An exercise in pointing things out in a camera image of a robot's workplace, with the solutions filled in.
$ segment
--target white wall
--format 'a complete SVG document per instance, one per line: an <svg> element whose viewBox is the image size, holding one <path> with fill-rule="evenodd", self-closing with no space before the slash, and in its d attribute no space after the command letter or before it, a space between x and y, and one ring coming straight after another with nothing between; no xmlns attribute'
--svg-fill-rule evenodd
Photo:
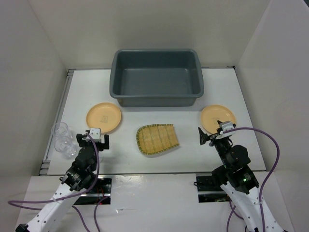
<svg viewBox="0 0 309 232"><path fill-rule="evenodd" d="M236 73L253 125L280 145L276 176L295 231L307 231L309 7L303 0L271 0ZM275 147L260 135L258 142L269 169Z"/></svg>
<svg viewBox="0 0 309 232"><path fill-rule="evenodd" d="M236 65L269 0L29 0L67 68L110 67L121 48L193 48Z"/></svg>
<svg viewBox="0 0 309 232"><path fill-rule="evenodd" d="M39 173L66 70L27 0L0 1L0 225L14 231L31 175Z"/></svg>

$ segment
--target cable wire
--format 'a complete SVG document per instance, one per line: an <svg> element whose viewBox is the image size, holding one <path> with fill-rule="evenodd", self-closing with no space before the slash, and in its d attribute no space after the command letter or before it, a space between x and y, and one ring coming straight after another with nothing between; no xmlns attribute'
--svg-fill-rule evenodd
<svg viewBox="0 0 309 232"><path fill-rule="evenodd" d="M97 158L97 173L95 175L95 180L93 181L92 185L82 191L82 192L78 192L76 194L72 194L72 195L69 195L69 196L64 196L64 197L60 197L60 198L56 198L55 200L56 201L61 201L61 200L65 200L65 199L68 199L68 198L72 198L72 197L77 197L77 196L80 196L84 193L87 193L88 191L90 191L97 183L97 180L98 180L98 174L99 174L99 169L100 169L100 160L99 160L99 156L98 156L98 148L96 146L96 143L95 141L93 140L93 138L90 136L90 134L86 134L91 142L92 142L92 145L95 149L95 154L96 154L96 158ZM11 201L8 201L8 204L12 205L12 206L15 206L15 207L19 207L19 208L24 208L24 209L27 209L26 206L21 206L21 205L18 205L18 204L15 204L15 203L20 203L20 204L23 204L23 203L26 203L26 204L40 204L40 203L51 203L51 202L54 202L54 200L47 200L47 201L17 201L17 200L11 200Z"/></svg>
<svg viewBox="0 0 309 232"><path fill-rule="evenodd" d="M229 224L230 224L230 220L231 220L231 217L232 217L232 215L233 215L233 213L234 213L234 211L235 211L235 208L236 208L236 206L234 206L234 207L232 208L232 211L231 211L230 215L228 216L227 224L226 224L226 232L228 232L228 226L229 226Z"/></svg>
<svg viewBox="0 0 309 232"><path fill-rule="evenodd" d="M100 230L100 227L98 226L98 221L97 221L97 208L98 208L98 206L101 204L101 202L104 201L104 200L107 199L107 198L109 198L109 197L103 197L103 198L97 203L97 205L96 205L96 207L95 207L95 211L94 211L94 213L93 213L93 218L94 218L94 220L95 220L95 225L96 225L96 227L97 227L98 232L101 232L101 230Z"/></svg>
<svg viewBox="0 0 309 232"><path fill-rule="evenodd" d="M40 209L40 208L32 208L32 207L26 207L26 206L23 206L23 207L20 207L20 208L23 208L23 209L30 209L30 210L42 210L42 209ZM78 210L78 208L76 208L76 206L73 205L72 208L75 209L75 210L77 211L77 213L78 213L78 215L79 215L79 217L80 217L80 219L81 219L81 221L82 221L82 224L83 224L85 230L86 230L87 232L90 232L90 230L89 230L88 227L86 226L86 223L85 223L85 220L84 220L84 218L83 218L82 213Z"/></svg>
<svg viewBox="0 0 309 232"><path fill-rule="evenodd" d="M233 210L233 206L232 206L232 200L230 199L230 208L231 208L231 210ZM243 217L242 216L240 216L238 213L236 213L236 211L234 210L234 214L238 217L238 218L240 218L240 219L242 219L243 220Z"/></svg>
<svg viewBox="0 0 309 232"><path fill-rule="evenodd" d="M76 212L78 213L78 215L79 215L79 217L81 218L82 224L83 224L84 228L86 229L86 231L87 231L87 232L90 232L90 230L89 230L88 227L86 226L86 223L85 223L85 221L84 221L84 218L83 218L82 213L79 211L79 209L78 209L76 206L72 205L72 208L75 209Z"/></svg>
<svg viewBox="0 0 309 232"><path fill-rule="evenodd" d="M264 179L261 187L260 187L260 192L259 192L259 201L262 202L262 192L263 192L263 188L265 186L265 183L267 182L267 180L269 179L270 175L274 172L278 162L279 162L279 157L280 157L280 148L279 148L279 145L277 143L277 141L268 133L260 130L260 129L256 129L256 128L251 128L251 127L239 127L239 128L235 128L235 129L231 129L231 130L227 130L223 133L229 133L229 132L233 132L233 131L240 131L240 130L249 130L249 131L256 131L256 132L259 132L259 133L262 133L264 135L266 135L269 139L271 139L275 146L276 146L276 149L277 149L277 157L276 157L276 160L275 160L275 163L274 165L272 166L272 168L270 169L269 173L267 174L266 178ZM265 217L264 217L264 211L263 211L263 205L260 204L260 208L261 208L261 217L262 217L262 228L263 228L263 232L266 232L266 229L265 229Z"/></svg>

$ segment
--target clear plastic cup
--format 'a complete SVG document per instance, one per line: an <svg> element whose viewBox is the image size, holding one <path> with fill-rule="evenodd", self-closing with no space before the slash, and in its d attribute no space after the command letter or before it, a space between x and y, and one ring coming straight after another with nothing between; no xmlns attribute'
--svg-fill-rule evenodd
<svg viewBox="0 0 309 232"><path fill-rule="evenodd" d="M67 136L73 138L72 132L69 130L68 125L65 122L58 122L52 127L52 135L55 137Z"/></svg>
<svg viewBox="0 0 309 232"><path fill-rule="evenodd" d="M72 143L71 138L68 136L57 138L55 142L55 150L70 158L76 154L76 146Z"/></svg>

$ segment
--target gray plastic tub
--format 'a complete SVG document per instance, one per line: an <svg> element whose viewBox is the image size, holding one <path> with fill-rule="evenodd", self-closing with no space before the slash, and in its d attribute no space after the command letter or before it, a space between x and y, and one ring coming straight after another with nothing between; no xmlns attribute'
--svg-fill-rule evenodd
<svg viewBox="0 0 309 232"><path fill-rule="evenodd" d="M119 50L114 56L110 95L123 107L190 106L203 94L193 50Z"/></svg>

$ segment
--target yellow plate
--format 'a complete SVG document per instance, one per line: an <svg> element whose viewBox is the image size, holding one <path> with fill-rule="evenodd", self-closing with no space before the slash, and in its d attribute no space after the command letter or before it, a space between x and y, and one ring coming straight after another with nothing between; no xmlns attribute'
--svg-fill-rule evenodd
<svg viewBox="0 0 309 232"><path fill-rule="evenodd" d="M221 105L210 105L203 109L201 113L201 122L203 127L210 133L217 133L219 128L218 122L231 121L236 123L235 116L233 113L224 106Z"/></svg>
<svg viewBox="0 0 309 232"><path fill-rule="evenodd" d="M92 107L86 118L88 127L101 128L101 133L115 129L121 120L120 109L108 102L103 102Z"/></svg>

